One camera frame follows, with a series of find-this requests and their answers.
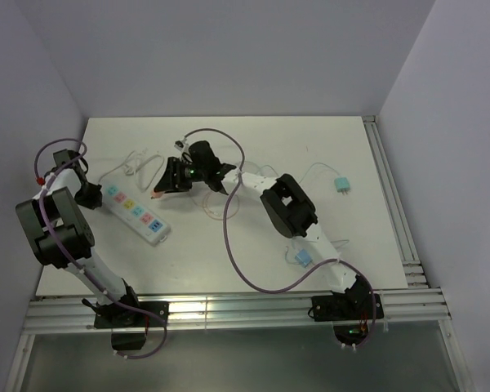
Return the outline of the white multicolour power strip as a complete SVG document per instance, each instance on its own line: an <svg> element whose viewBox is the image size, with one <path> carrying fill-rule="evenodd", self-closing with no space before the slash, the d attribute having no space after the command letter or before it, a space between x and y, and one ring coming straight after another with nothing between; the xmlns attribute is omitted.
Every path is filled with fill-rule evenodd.
<svg viewBox="0 0 490 392"><path fill-rule="evenodd" d="M167 239L170 225L123 187L107 182L101 186L103 206L151 246Z"/></svg>

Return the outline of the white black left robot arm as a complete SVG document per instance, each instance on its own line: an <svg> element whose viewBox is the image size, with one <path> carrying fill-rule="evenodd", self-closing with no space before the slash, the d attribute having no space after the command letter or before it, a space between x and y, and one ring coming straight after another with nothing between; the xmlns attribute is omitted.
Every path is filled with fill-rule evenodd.
<svg viewBox="0 0 490 392"><path fill-rule="evenodd" d="M16 205L16 215L31 250L43 265L78 278L96 297L82 303L109 321L133 326L143 306L134 290L94 250L95 238L81 209L102 206L101 186L88 181L87 162L71 149L53 154L55 166L38 178L41 190Z"/></svg>

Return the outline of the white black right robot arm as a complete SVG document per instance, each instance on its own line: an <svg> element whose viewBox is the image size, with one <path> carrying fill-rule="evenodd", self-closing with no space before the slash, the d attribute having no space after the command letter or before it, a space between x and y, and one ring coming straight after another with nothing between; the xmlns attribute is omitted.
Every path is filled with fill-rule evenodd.
<svg viewBox="0 0 490 392"><path fill-rule="evenodd" d="M185 193L197 182L203 182L210 190L228 197L222 221L224 244L235 272L250 288L265 294L288 292L326 265L332 273L332 293L341 315L348 319L355 318L367 303L372 306L372 312L376 312L376 295L372 285L358 269L340 258L339 252L323 233L315 205L293 176L283 174L275 178L245 172L241 164L236 166L221 162L210 144L201 140L188 146L180 158L167 159L165 172L151 191L151 197ZM302 241L322 258L291 285L277 290L264 289L246 278L238 267L230 246L227 219L230 202L240 189L245 189L253 199L261 201L279 234L284 238Z"/></svg>

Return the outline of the teal charger plug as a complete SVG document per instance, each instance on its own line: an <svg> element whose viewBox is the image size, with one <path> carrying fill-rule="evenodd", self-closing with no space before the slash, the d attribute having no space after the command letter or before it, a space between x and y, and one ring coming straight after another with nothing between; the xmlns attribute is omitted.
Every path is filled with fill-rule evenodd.
<svg viewBox="0 0 490 392"><path fill-rule="evenodd" d="M336 191L341 194L348 194L351 190L350 182L346 177L337 177L334 180Z"/></svg>

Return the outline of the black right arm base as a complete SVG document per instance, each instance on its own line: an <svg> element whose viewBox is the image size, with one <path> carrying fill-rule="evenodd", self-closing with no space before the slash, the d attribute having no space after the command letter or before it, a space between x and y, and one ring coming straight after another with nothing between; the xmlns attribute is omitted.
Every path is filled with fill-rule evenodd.
<svg viewBox="0 0 490 392"><path fill-rule="evenodd" d="M364 343L376 321L385 317L377 294L353 301L337 293L312 296L307 315L316 323L333 323L335 338L351 348Z"/></svg>

